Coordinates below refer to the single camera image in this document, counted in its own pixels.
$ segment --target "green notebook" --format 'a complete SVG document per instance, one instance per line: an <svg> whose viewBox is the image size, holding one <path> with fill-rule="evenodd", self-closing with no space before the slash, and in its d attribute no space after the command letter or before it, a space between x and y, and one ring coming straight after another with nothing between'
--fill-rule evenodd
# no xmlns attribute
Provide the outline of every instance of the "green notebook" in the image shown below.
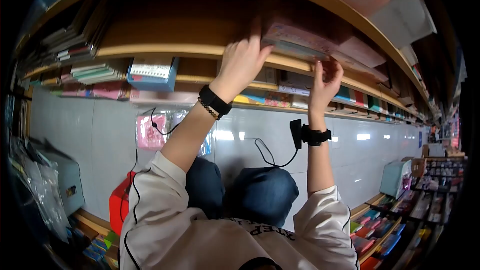
<svg viewBox="0 0 480 270"><path fill-rule="evenodd" d="M77 78L77 77L82 77L84 75L93 74L93 73L97 73L97 72L105 71L105 70L110 71L110 69L108 67L100 67L100 68L90 69L90 70L86 70L86 71L75 72L75 73L72 73L72 76L74 78Z"/></svg>
<svg viewBox="0 0 480 270"><path fill-rule="evenodd" d="M76 76L75 79L78 81L81 81L81 80L92 79L96 77L104 77L112 74L113 72L111 70L102 70L102 71L98 71L90 74L79 75L79 76Z"/></svg>
<svg viewBox="0 0 480 270"><path fill-rule="evenodd" d="M357 223L357 222L350 222L350 233L356 233L357 231L361 230L363 228L363 224Z"/></svg>

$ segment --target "cardboard box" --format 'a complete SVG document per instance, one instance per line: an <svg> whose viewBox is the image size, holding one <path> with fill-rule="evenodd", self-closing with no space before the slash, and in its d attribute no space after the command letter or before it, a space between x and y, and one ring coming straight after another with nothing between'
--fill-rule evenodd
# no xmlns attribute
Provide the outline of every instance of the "cardboard box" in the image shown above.
<svg viewBox="0 0 480 270"><path fill-rule="evenodd" d="M428 147L428 144L423 145L421 149L422 158L428 157L429 152L430 152L430 148Z"/></svg>
<svg viewBox="0 0 480 270"><path fill-rule="evenodd" d="M425 159L412 159L412 176L423 177L425 173Z"/></svg>

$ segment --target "knee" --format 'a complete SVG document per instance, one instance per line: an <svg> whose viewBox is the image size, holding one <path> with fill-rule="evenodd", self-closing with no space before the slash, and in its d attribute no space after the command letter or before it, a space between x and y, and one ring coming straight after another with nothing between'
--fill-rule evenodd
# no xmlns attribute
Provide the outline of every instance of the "knee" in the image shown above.
<svg viewBox="0 0 480 270"><path fill-rule="evenodd" d="M292 175L284 169L273 168L266 173L268 180L271 180L275 187L285 191L292 192L295 197L299 194L297 183L293 179Z"/></svg>
<svg viewBox="0 0 480 270"><path fill-rule="evenodd" d="M220 170L218 166L206 159L195 158L193 164L190 167L190 170L187 172L187 179L189 177L219 177Z"/></svg>

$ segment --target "plastic bag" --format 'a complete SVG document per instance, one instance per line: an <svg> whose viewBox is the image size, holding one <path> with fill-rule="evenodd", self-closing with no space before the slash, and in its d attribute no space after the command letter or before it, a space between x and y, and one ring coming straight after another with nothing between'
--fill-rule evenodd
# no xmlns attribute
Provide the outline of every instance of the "plastic bag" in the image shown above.
<svg viewBox="0 0 480 270"><path fill-rule="evenodd" d="M68 221L59 190L57 163L51 162L33 149L28 140L12 140L10 158L33 194L40 215L48 229L68 243Z"/></svg>
<svg viewBox="0 0 480 270"><path fill-rule="evenodd" d="M167 136L159 133L169 132L167 111L156 111L153 116L149 111L137 116L137 146L138 148L157 151L162 149L167 142Z"/></svg>
<svg viewBox="0 0 480 270"><path fill-rule="evenodd" d="M179 110L179 111L174 111L172 113L172 128L175 127L178 123L182 122L182 120L187 116L188 111L186 110ZM205 156L207 154L212 153L212 135L210 132L208 132L207 136L205 137L205 140L200 146L200 150L198 151L197 156Z"/></svg>

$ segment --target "black wristband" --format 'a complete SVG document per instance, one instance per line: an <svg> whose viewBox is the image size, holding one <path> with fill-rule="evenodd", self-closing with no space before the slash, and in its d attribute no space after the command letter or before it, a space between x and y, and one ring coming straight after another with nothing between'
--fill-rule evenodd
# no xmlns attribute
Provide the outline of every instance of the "black wristband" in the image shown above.
<svg viewBox="0 0 480 270"><path fill-rule="evenodd" d="M232 109L232 104L226 103L220 99L215 93L213 93L208 85L202 87L198 95L204 106L211 107L219 114L217 120L220 120L223 115L227 115Z"/></svg>
<svg viewBox="0 0 480 270"><path fill-rule="evenodd" d="M308 125L303 124L301 128L301 140L309 146L320 146L327 140L332 140L332 132L327 129L325 132L311 130Z"/></svg>

